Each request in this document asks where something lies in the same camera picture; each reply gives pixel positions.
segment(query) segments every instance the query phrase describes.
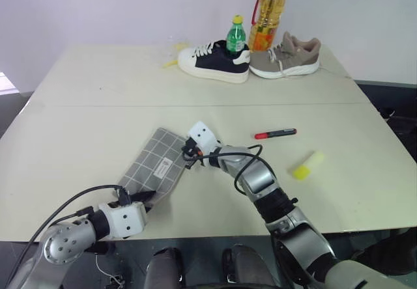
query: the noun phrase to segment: green bottle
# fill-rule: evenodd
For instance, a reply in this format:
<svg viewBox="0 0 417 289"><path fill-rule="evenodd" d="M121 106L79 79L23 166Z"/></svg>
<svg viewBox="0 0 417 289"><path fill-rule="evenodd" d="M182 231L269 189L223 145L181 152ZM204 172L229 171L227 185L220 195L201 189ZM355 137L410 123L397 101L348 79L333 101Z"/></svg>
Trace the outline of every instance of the green bottle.
<svg viewBox="0 0 417 289"><path fill-rule="evenodd" d="M227 34L226 48L230 54L236 55L239 51L244 49L246 43L246 35L242 26L243 17L236 15L233 18L233 25Z"/></svg>

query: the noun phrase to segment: sneaker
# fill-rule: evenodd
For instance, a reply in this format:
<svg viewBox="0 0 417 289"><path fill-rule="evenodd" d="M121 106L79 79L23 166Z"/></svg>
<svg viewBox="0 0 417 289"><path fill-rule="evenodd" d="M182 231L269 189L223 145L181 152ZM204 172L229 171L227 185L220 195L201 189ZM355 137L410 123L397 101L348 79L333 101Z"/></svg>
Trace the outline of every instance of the sneaker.
<svg viewBox="0 0 417 289"><path fill-rule="evenodd" d="M234 56L226 52L226 41L219 40L196 48L183 49L178 55L181 70L192 76L243 83L249 76L250 51L245 44Z"/></svg>
<svg viewBox="0 0 417 289"><path fill-rule="evenodd" d="M311 74L319 68L321 43L316 38L301 42L288 32L281 45L250 55L250 70L265 79Z"/></svg>

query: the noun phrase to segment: white wall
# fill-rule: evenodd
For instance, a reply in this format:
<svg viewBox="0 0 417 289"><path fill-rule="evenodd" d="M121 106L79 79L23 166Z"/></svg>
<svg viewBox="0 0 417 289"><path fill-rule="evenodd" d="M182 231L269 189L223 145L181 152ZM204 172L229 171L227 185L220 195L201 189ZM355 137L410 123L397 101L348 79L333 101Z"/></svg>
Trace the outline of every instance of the white wall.
<svg viewBox="0 0 417 289"><path fill-rule="evenodd" d="M284 30L320 38L354 79L417 84L417 0L287 0Z"/></svg>
<svg viewBox="0 0 417 289"><path fill-rule="evenodd" d="M255 0L0 0L0 71L36 88L71 44L225 38L236 13L249 33ZM417 0L287 0L280 34L319 37L355 79L416 83Z"/></svg>
<svg viewBox="0 0 417 289"><path fill-rule="evenodd" d="M29 92L70 44L153 44L172 34L209 42L225 38L238 13L248 33L255 1L0 0L0 71Z"/></svg>

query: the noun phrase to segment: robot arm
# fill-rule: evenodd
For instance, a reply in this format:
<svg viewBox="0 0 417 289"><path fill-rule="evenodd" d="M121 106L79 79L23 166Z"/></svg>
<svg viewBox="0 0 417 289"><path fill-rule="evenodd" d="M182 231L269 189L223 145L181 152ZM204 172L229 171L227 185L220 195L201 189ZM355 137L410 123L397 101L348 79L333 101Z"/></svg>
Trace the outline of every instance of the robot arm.
<svg viewBox="0 0 417 289"><path fill-rule="evenodd" d="M280 266L297 284L310 288L407 288L354 261L339 261L323 237L280 187L269 165L249 148L222 146L202 122L188 133L183 148L190 168L195 161L238 177L246 196L255 204L274 237Z"/></svg>
<svg viewBox="0 0 417 289"><path fill-rule="evenodd" d="M144 202L154 191L129 196L127 201L99 204L96 212L73 223L57 223L42 235L35 255L26 261L8 289L58 289L70 266L81 254L104 237L126 238L146 225Z"/></svg>

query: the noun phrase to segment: black and white sneaker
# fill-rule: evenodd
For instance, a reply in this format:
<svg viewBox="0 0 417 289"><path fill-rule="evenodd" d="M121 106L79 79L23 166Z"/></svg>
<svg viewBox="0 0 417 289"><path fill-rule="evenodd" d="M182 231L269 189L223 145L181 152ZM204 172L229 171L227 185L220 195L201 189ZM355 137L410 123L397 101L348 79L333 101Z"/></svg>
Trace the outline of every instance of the black and white sneaker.
<svg viewBox="0 0 417 289"><path fill-rule="evenodd" d="M243 83L249 77L250 51L230 55L226 41L219 40L196 48L183 49L178 55L179 67L192 76L218 79L228 83Z"/></svg>

